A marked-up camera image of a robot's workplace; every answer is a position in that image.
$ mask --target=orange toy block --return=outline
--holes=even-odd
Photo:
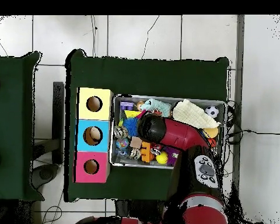
[[[151,149],[150,143],[142,142],[142,149],[140,149],[140,152],[141,152],[141,160],[143,162],[149,163],[155,157],[153,154],[151,154],[150,149]]]

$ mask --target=purple toy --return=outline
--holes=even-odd
[[[133,110],[133,103],[132,102],[125,102],[125,101],[122,101],[120,103],[120,109],[122,110]]]
[[[167,166],[174,166],[180,151],[168,146],[165,146],[163,150],[168,154]]]

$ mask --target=gray plastic bin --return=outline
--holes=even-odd
[[[183,101],[182,98],[169,98],[169,97],[156,97],[156,96],[137,96],[132,95],[130,97],[126,97],[120,94],[114,95],[113,97],[113,112],[114,112],[114,120],[111,123],[111,141],[110,141],[110,163],[114,166],[131,166],[131,167],[150,167],[150,168],[158,168],[158,169],[173,169],[171,166],[161,166],[157,161],[151,161],[150,163],[145,163],[141,160],[132,160],[129,158],[123,158],[116,154],[116,138],[113,133],[114,126],[118,124],[120,117],[121,117],[121,109],[120,109],[120,102],[134,102],[137,104],[140,101],[145,102],[148,99],[156,99],[160,100],[165,103],[169,103],[173,106],[177,102]],[[224,153],[225,147],[225,136],[226,136],[226,120],[227,120],[227,104],[224,101],[217,101],[217,100],[193,100],[189,99],[190,102],[194,103],[198,107],[202,109],[206,109],[208,106],[216,106],[219,109],[219,114],[215,118],[217,122],[220,122],[221,125],[219,126],[219,135],[218,135],[218,154]]]

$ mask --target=shape sorter box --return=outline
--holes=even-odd
[[[113,93],[108,89],[77,89],[76,144],[73,182],[105,183],[110,172],[109,148]],[[99,137],[93,137],[93,130]],[[92,161],[95,171],[86,166]]]

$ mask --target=yellow cube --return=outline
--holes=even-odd
[[[80,87],[77,89],[77,104],[79,104],[80,120],[110,120],[111,101],[113,93],[109,89],[92,89]]]

